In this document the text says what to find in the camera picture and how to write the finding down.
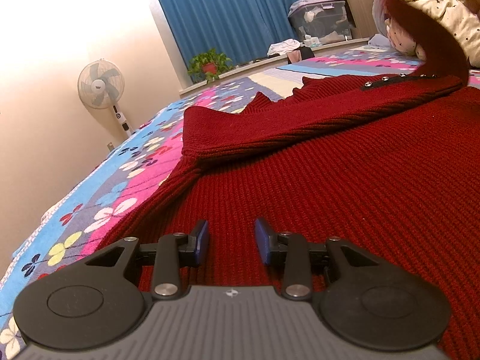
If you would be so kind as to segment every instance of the curtain fold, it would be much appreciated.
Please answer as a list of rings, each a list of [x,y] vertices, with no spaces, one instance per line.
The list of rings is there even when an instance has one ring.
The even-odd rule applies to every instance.
[[[296,38],[287,18],[297,0],[160,0],[185,63],[212,47],[234,64]]]

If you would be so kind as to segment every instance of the red flower pot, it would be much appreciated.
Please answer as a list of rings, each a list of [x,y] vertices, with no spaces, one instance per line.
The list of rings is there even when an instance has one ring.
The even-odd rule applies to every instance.
[[[212,74],[217,74],[217,65],[215,65],[213,62],[210,62],[208,64],[204,64],[202,66],[203,73],[210,72]]]

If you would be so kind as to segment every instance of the electric fan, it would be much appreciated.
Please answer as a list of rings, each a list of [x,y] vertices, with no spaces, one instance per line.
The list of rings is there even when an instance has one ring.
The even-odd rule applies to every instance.
[[[120,111],[120,100],[125,82],[119,69],[109,61],[99,59],[85,66],[78,78],[78,95],[87,107],[113,108],[117,121],[128,136],[133,134],[125,116]]]

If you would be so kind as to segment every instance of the gray gripper base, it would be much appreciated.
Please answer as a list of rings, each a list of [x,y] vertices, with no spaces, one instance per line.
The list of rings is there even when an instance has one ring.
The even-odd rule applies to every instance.
[[[435,346],[385,353],[343,341],[310,304],[281,298],[273,287],[193,286],[160,301],[116,343],[85,352],[29,345],[15,360],[447,360]]]

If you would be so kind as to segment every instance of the colorful bedspread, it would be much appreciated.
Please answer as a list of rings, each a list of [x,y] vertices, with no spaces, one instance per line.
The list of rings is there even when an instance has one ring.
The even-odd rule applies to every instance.
[[[105,234],[169,176],[181,156],[183,112],[187,107],[200,105],[239,113],[258,91],[275,101],[291,95],[294,87],[302,86],[303,76],[400,73],[413,70],[417,64],[396,52],[360,47],[268,69],[209,88],[161,110],[53,206],[15,252],[0,282],[0,360],[11,359],[24,345],[11,313],[21,289],[92,253]],[[472,72],[471,83],[480,87],[478,71]]]

